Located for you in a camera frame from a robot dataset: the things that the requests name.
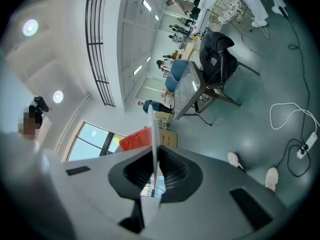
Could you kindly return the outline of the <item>white round plate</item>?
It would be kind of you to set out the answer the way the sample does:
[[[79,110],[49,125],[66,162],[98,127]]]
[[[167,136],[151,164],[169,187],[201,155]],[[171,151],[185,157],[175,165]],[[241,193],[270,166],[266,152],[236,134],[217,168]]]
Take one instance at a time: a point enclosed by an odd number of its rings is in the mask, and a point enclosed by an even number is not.
[[[153,172],[151,175],[151,196],[157,199],[161,198],[161,194],[157,193],[157,180],[158,180],[158,151],[160,147],[160,133],[157,120],[155,118],[155,111],[152,105],[148,107],[148,119],[150,122],[151,129],[151,146],[152,146],[152,168]]]

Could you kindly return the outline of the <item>blue chair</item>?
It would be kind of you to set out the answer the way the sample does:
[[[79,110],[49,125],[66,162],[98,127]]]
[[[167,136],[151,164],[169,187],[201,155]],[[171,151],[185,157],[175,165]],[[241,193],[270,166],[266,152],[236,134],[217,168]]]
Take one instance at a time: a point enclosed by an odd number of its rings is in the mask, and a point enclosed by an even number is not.
[[[165,80],[165,88],[167,89],[168,92],[170,93],[174,93],[177,86],[179,84],[178,80],[175,80],[174,77],[172,75],[168,76]]]
[[[170,72],[175,81],[177,82],[180,81],[188,65],[189,65],[188,60],[176,59],[173,61]]]

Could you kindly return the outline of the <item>round ceiling light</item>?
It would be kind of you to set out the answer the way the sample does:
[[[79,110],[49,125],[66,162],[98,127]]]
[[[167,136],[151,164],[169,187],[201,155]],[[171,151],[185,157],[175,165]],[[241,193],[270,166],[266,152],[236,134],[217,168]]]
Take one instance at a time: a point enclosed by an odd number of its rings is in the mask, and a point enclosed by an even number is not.
[[[38,31],[38,27],[39,24],[35,19],[29,19],[24,23],[22,33],[25,36],[30,37]]]
[[[56,104],[59,104],[62,102],[63,98],[64,98],[64,94],[62,91],[60,90],[57,90],[54,94],[53,94],[53,101],[56,103]]]

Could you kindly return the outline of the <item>large window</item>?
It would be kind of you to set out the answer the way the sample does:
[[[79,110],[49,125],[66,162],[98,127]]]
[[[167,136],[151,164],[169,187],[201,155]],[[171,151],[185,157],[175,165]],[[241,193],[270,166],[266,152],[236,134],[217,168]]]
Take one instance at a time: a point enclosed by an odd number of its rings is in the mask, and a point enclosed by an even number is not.
[[[66,161],[80,161],[112,155],[125,137],[83,122],[67,153]]]

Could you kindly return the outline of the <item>person's right white shoe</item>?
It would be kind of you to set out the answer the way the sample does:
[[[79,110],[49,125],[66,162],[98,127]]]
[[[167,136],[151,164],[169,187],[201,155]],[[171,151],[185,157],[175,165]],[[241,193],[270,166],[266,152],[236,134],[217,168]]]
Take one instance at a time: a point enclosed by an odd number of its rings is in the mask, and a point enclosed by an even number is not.
[[[245,169],[243,168],[243,166],[241,165],[240,161],[239,161],[239,158],[237,156],[237,154],[235,154],[234,152],[229,152],[227,154],[227,159],[228,159],[228,162],[236,167],[236,168],[239,168],[241,169],[242,171],[245,171]]]

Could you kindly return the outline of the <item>black chair with jacket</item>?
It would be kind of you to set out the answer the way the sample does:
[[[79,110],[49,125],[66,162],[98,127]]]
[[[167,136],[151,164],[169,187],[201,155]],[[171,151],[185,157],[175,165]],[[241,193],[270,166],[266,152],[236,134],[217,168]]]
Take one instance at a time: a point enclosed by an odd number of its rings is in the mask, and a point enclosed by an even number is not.
[[[235,45],[233,40],[221,32],[209,30],[202,38],[199,60],[202,66],[203,79],[210,89],[222,88],[231,78],[238,66],[260,75],[249,66],[239,62],[228,48]]]

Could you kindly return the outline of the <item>person's white shoe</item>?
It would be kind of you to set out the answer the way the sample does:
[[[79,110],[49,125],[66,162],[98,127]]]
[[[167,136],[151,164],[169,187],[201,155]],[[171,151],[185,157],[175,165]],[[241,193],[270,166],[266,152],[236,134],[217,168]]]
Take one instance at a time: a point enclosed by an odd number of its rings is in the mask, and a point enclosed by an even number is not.
[[[235,154],[234,152],[229,152],[227,154],[227,159],[228,159],[228,162],[236,167],[236,168],[239,168],[241,169],[242,171],[245,171],[245,169],[243,168],[243,166],[241,165],[240,161],[239,161],[239,158],[237,156],[237,154]]]
[[[279,173],[277,168],[271,167],[265,176],[265,184],[264,187],[271,190],[272,192],[276,191],[276,186],[279,181]]]

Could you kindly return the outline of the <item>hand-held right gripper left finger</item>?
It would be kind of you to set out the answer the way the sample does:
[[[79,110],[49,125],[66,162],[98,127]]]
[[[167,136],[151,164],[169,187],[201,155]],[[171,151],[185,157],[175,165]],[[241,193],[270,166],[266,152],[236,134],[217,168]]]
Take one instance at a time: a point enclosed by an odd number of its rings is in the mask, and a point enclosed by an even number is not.
[[[142,235],[146,222],[141,193],[153,174],[151,147],[62,163],[71,183],[120,234]]]

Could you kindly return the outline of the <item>white power strip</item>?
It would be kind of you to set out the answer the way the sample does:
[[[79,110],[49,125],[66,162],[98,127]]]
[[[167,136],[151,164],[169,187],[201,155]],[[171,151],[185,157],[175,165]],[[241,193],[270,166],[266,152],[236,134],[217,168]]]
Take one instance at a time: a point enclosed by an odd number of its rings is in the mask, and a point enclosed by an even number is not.
[[[299,158],[300,160],[303,159],[304,156],[307,155],[310,149],[313,147],[317,139],[317,134],[315,132],[312,132],[307,141],[300,147],[300,149],[296,153],[297,158]]]

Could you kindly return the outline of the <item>red food piece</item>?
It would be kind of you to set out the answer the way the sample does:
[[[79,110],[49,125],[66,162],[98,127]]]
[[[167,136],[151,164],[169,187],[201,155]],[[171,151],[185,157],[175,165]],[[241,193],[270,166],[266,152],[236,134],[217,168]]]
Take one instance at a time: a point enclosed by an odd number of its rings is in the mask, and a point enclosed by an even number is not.
[[[152,130],[150,127],[141,129],[131,135],[121,139],[119,146],[122,151],[130,151],[141,147],[149,147],[152,145]]]

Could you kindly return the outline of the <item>large printed cardboard box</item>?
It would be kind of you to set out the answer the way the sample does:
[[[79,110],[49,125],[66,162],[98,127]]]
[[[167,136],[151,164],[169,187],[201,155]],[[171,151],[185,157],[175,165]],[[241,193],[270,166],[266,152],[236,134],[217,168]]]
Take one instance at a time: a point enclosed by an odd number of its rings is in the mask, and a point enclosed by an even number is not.
[[[170,148],[178,147],[178,134],[168,130],[159,130],[160,144]]]

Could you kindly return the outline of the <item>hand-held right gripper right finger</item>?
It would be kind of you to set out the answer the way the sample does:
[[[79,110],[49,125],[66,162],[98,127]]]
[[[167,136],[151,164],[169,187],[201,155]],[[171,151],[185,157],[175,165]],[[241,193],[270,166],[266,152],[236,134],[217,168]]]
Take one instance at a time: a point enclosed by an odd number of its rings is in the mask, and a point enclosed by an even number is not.
[[[229,163],[167,147],[158,158],[166,191],[155,240],[267,240],[285,224],[280,199]]]

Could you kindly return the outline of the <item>person's white printed shirt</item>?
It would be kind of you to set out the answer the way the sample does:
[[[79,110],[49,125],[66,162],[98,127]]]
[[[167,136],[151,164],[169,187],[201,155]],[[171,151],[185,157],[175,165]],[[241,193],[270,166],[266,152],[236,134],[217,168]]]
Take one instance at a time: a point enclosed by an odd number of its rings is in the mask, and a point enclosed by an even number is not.
[[[46,240],[76,240],[54,187],[49,161],[35,140],[0,132],[0,183],[23,220]]]

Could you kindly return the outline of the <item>black grid frame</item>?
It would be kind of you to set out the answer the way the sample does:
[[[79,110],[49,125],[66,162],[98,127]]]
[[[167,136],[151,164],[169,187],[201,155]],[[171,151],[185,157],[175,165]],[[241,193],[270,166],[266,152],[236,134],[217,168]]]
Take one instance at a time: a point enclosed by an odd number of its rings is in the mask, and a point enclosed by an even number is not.
[[[86,0],[84,28],[88,60],[99,96],[105,106],[115,107],[106,71],[103,22],[106,0]]]

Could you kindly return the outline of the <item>person's left white shoe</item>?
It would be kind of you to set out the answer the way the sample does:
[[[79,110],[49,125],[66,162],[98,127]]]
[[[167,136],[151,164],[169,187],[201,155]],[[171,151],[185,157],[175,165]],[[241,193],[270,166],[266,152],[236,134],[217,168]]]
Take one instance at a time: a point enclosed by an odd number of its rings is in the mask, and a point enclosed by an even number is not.
[[[276,191],[276,186],[279,181],[279,173],[277,168],[271,167],[265,176],[265,184],[264,187],[271,190],[272,192]]]

